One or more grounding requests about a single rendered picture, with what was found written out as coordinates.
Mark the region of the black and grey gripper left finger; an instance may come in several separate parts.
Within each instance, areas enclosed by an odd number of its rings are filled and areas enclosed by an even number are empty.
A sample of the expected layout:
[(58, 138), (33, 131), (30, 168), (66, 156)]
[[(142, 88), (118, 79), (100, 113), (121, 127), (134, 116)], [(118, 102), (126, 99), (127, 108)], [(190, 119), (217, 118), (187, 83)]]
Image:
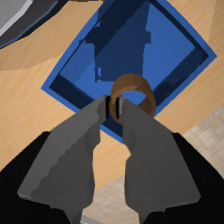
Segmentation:
[(47, 222), (52, 208), (80, 224), (93, 202), (93, 150), (109, 103), (103, 95), (44, 131), (0, 171), (0, 224)]

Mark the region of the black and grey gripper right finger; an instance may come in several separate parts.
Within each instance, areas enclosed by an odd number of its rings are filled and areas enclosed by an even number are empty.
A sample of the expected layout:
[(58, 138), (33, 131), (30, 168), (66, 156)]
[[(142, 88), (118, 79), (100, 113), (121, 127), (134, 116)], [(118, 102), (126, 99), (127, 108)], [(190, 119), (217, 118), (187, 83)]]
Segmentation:
[(224, 224), (224, 179), (218, 171), (179, 132), (123, 95), (116, 97), (116, 116), (131, 154), (125, 202), (138, 213), (139, 223), (162, 211), (166, 224)]

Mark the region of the bronze bushing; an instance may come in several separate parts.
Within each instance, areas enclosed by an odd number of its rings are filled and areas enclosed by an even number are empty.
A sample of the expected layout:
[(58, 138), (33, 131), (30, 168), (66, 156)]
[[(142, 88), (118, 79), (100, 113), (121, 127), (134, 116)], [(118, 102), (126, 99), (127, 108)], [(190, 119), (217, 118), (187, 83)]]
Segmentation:
[(123, 94), (126, 91), (139, 91), (146, 95), (145, 100), (137, 105), (143, 111), (148, 113), (150, 116), (154, 116), (156, 110), (156, 101), (149, 85), (148, 81), (138, 74), (124, 74), (121, 77), (117, 78), (112, 85), (109, 110), (113, 119), (123, 126), (123, 123), (117, 119), (116, 116), (116, 97)]

